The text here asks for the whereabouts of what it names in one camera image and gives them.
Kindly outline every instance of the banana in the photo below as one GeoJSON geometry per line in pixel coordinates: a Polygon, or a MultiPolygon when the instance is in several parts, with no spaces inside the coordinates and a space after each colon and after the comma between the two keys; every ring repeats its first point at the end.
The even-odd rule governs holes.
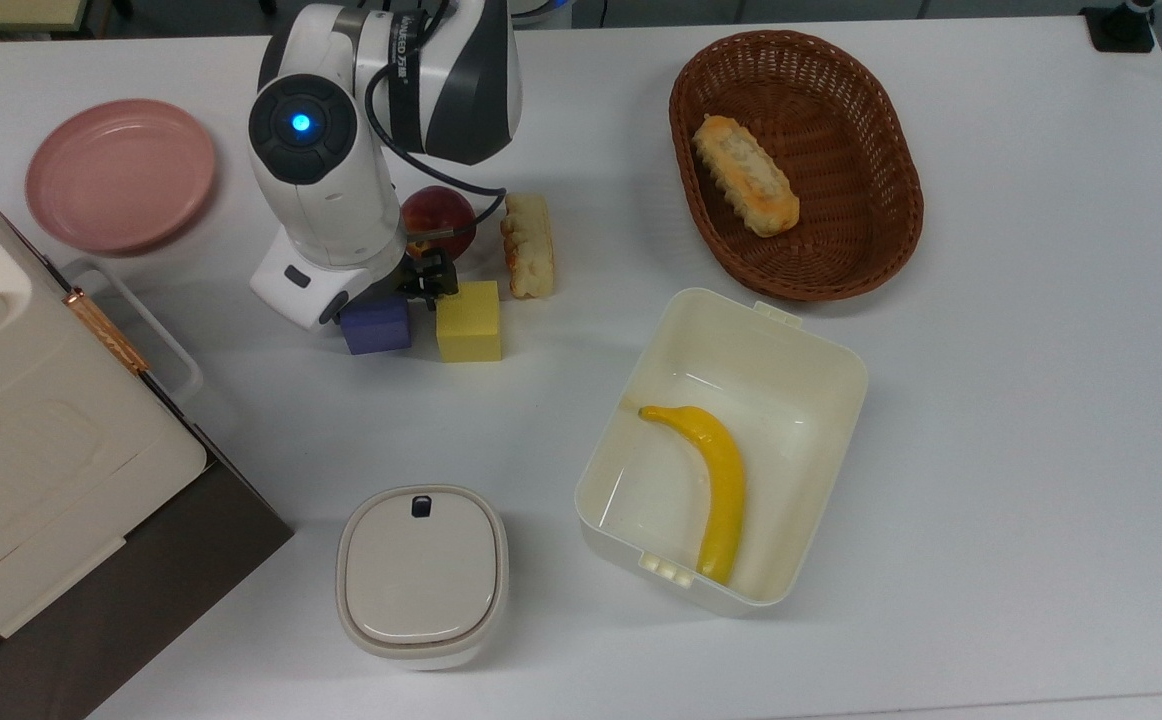
{"type": "Polygon", "coordinates": [[[696,571],[722,585],[732,578],[732,562],[745,520],[745,463],[727,429],[700,406],[640,406],[644,420],[662,423],[691,442],[710,470],[710,514],[697,552],[696,571]]]}

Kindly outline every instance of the brown basket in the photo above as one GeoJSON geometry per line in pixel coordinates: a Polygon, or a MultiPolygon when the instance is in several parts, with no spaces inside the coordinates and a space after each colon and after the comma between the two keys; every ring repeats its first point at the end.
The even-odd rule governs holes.
{"type": "Polygon", "coordinates": [[[669,98],[693,218],[732,278],[784,300],[839,300],[895,275],[919,242],[923,193],[896,110],[851,55],[804,33],[740,33],[686,64],[669,98]],[[693,152],[704,115],[754,134],[799,196],[799,224],[763,238],[693,152]]]}

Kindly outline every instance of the yellow cube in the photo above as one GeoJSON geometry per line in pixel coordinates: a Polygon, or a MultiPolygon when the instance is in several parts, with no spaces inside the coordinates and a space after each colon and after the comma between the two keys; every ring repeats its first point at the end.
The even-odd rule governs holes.
{"type": "Polygon", "coordinates": [[[497,281],[462,282],[457,295],[436,302],[435,332],[444,363],[500,360],[497,281]]]}

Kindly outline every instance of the bread roll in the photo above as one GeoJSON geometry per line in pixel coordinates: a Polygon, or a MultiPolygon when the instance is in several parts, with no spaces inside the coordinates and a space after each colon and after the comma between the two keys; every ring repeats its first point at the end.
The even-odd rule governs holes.
{"type": "Polygon", "coordinates": [[[693,146],[751,232],[773,237],[799,222],[799,197],[786,173],[736,120],[705,115],[693,146]]]}
{"type": "Polygon", "coordinates": [[[554,238],[545,197],[531,192],[509,193],[500,231],[509,266],[509,293],[517,300],[552,295],[554,238]]]}

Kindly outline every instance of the red apple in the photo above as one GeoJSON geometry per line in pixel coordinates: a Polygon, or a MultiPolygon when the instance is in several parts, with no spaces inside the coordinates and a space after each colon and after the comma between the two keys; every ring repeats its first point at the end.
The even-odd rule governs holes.
{"type": "MultiPolygon", "coordinates": [[[[409,236],[439,229],[462,228],[472,222],[475,222],[475,209],[471,208],[469,201],[461,193],[439,183],[421,188],[403,201],[403,226],[407,228],[409,236]]],[[[473,240],[475,240],[475,229],[472,228],[458,236],[439,240],[409,242],[408,252],[419,258],[422,250],[442,247],[449,252],[449,259],[456,260],[473,240]]]]}

